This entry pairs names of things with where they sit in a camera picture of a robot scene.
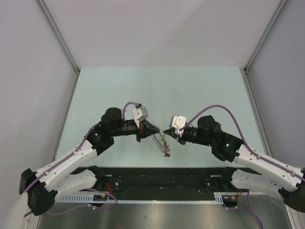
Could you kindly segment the large metal keyring organizer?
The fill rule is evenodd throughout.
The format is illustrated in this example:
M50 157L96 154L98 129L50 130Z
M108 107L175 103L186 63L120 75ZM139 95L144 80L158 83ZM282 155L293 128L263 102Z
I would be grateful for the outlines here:
M163 133L163 130L160 127L158 128L160 129L160 133L152 135L152 139L154 143L157 145L157 147L160 149L160 151L164 153L164 155L165 153L170 154L170 145L166 141L166 135Z

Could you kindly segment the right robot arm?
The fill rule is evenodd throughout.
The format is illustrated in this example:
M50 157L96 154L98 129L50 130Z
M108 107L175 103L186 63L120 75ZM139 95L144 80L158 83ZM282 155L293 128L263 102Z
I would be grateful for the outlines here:
M221 130L210 115L199 118L197 127L187 127L186 118L173 116L164 133L182 145L186 143L211 147L212 154L221 161L245 166L254 173L226 168L220 178L224 191L247 189L281 199L288 207L305 211L305 171L282 163L249 147L245 140Z

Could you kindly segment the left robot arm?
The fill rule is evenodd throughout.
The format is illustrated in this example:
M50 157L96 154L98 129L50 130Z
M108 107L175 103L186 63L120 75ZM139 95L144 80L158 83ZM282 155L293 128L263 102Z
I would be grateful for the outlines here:
M36 171L30 168L24 170L20 177L19 193L28 195L27 205L31 213L35 216L42 215L56 200L75 191L103 189L105 175L97 166L77 175L72 175L71 172L109 149L117 136L134 135L140 142L158 134L160 130L147 121L147 117L148 112L141 104L134 108L131 120L123 118L121 109L111 107L70 152Z

